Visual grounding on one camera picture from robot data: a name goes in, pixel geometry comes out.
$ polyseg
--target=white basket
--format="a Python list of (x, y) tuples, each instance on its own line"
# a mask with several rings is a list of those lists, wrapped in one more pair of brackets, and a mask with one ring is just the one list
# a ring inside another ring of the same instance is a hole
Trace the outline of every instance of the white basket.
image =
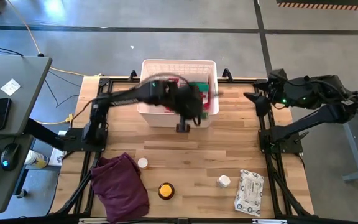
[[(218, 92), (216, 63), (209, 60), (144, 60), (140, 81), (158, 73), (174, 73), (186, 78), (189, 82), (208, 80), (209, 95)], [(166, 113), (163, 106), (150, 106), (145, 103), (137, 105), (138, 112), (151, 127), (175, 127), (179, 123), (179, 115)], [(199, 128), (207, 128), (219, 111), (219, 99), (212, 97), (208, 118), (201, 120)]]

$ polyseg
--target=gray floor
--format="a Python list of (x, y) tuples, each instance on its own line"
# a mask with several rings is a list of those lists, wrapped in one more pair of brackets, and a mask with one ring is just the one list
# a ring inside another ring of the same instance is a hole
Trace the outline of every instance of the gray floor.
[[(33, 26), (176, 27), (257, 29), (252, 0), (22, 0), (12, 1)], [(266, 29), (358, 30), (358, 12), (276, 7), (259, 0)], [(0, 2), (0, 25), (22, 26), (12, 8)], [(218, 70), (228, 67), (235, 77), (265, 77), (259, 34), (163, 32), (34, 32), (41, 51), (53, 66), (88, 75), (128, 75), (140, 72), (148, 58), (214, 60)], [(290, 78), (338, 74), (345, 86), (358, 90), (358, 35), (267, 35), (273, 68)], [(0, 47), (36, 55), (26, 31), (0, 30)], [(81, 77), (58, 73), (80, 84)], [(79, 88), (48, 75), (59, 102)], [(32, 118), (61, 121), (72, 113), (76, 98), (59, 108), (44, 85)], [(310, 111), (292, 109), (294, 119)], [(58, 131), (67, 126), (54, 126)], [(345, 184), (342, 175), (356, 165), (341, 125), (322, 124), (302, 140), (306, 175), (317, 215), (358, 221), (358, 181)], [(37, 143), (36, 148), (49, 150)], [(0, 218), (47, 213), (53, 198), (56, 172), (31, 171), (25, 188), (31, 197), (13, 198)]]

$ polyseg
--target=wooden table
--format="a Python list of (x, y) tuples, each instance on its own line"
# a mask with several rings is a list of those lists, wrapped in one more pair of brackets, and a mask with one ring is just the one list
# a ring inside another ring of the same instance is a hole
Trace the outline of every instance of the wooden table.
[[(84, 77), (76, 114), (96, 96), (99, 77)], [(115, 83), (114, 91), (125, 90), (133, 83)], [(111, 108), (108, 113), (109, 137), (103, 156), (111, 158), (127, 152), (133, 159), (146, 157), (149, 168), (142, 171), (142, 181), (149, 194), (147, 217), (188, 218), (255, 218), (236, 212), (234, 198), (240, 169), (267, 176), (264, 155), (260, 152), (257, 131), (259, 120), (252, 102), (243, 92), (253, 92), (248, 84), (219, 84), (219, 113), (209, 128), (193, 128), (189, 134), (176, 133), (175, 128), (151, 128), (137, 112), (136, 105)], [(89, 107), (73, 124), (83, 127), (89, 121)], [(276, 124), (292, 122), (288, 109), (273, 110)], [(51, 212), (68, 200), (79, 183), (84, 152), (75, 152), (63, 161)], [(300, 159), (283, 154), (287, 184), (304, 208), (313, 213), (310, 193)], [(231, 178), (228, 188), (216, 187), (220, 175)], [(168, 201), (158, 197), (163, 182), (175, 187), (175, 196)], [(267, 178), (261, 204), (261, 218), (273, 218), (272, 198)], [(89, 187), (84, 191), (81, 211), (86, 204)], [(284, 211), (282, 193), (278, 190)], [(95, 196), (92, 217), (105, 217), (103, 204)]]

